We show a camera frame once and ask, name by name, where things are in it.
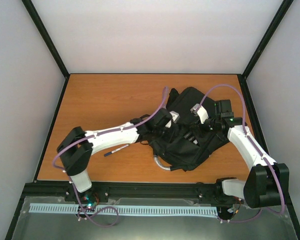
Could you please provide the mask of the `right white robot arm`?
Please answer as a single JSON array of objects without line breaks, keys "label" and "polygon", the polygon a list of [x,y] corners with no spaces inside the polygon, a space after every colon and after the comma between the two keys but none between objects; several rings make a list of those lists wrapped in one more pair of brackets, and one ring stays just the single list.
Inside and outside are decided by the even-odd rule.
[{"label": "right white robot arm", "polygon": [[289,169],[284,163],[277,163],[260,146],[246,122],[235,117],[230,100],[214,103],[215,117],[209,117],[200,104],[192,109],[199,117],[199,128],[204,132],[222,134],[232,143],[245,164],[249,175],[245,181],[236,178],[221,180],[224,195],[243,199],[252,209],[281,206],[285,208],[285,193],[289,188]]}]

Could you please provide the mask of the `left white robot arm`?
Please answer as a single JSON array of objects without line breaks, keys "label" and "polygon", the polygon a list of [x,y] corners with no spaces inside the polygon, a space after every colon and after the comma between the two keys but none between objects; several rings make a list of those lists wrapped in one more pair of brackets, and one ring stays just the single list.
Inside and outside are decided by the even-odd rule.
[{"label": "left white robot arm", "polygon": [[75,127],[57,148],[53,165],[61,169],[74,184],[76,195],[82,201],[93,198],[94,188],[87,167],[92,155],[119,145],[149,142],[162,135],[176,123],[180,115],[165,108],[143,118],[135,118],[123,125],[96,131],[83,131]]}]

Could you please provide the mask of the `green black highlighter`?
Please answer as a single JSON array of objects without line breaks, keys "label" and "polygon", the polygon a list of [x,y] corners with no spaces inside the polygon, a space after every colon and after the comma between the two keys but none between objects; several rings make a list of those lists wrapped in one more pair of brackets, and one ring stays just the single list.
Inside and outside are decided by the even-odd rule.
[{"label": "green black highlighter", "polygon": [[187,134],[184,136],[184,138],[187,139],[187,140],[191,139],[192,137],[193,137],[192,133],[187,133]]}]

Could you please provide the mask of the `black student backpack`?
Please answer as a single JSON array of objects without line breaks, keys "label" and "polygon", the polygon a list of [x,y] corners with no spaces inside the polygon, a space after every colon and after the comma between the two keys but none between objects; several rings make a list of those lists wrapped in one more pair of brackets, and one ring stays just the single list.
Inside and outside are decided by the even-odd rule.
[{"label": "black student backpack", "polygon": [[[182,92],[178,92],[175,88],[170,90],[165,109],[180,115],[179,120],[174,123],[179,125],[179,135],[174,140],[154,137],[146,141],[152,148],[154,156],[162,158],[170,165],[170,171],[193,171],[214,151],[229,143],[229,140],[220,133],[200,133],[195,127],[200,119],[191,112],[191,108],[195,104],[200,104],[207,110],[210,118],[215,118],[214,103],[217,101],[221,100],[206,97],[194,87],[187,87]],[[188,133],[192,133],[192,138],[185,139],[184,136]]]}]

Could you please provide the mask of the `blue white marker pen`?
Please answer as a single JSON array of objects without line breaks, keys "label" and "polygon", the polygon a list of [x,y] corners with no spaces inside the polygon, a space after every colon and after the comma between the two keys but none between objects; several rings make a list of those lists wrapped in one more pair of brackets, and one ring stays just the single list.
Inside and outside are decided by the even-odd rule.
[{"label": "blue white marker pen", "polygon": [[121,151],[121,150],[124,149],[124,148],[129,147],[129,145],[130,145],[130,144],[125,144],[125,145],[123,145],[123,146],[120,146],[120,147],[118,147],[118,148],[116,148],[116,149],[114,149],[114,150],[112,150],[112,151],[109,151],[109,152],[105,153],[103,156],[104,156],[104,157],[108,157],[108,156],[110,156],[110,155],[112,155],[112,154],[114,154],[114,153],[116,153],[116,152],[118,152],[118,151]]}]

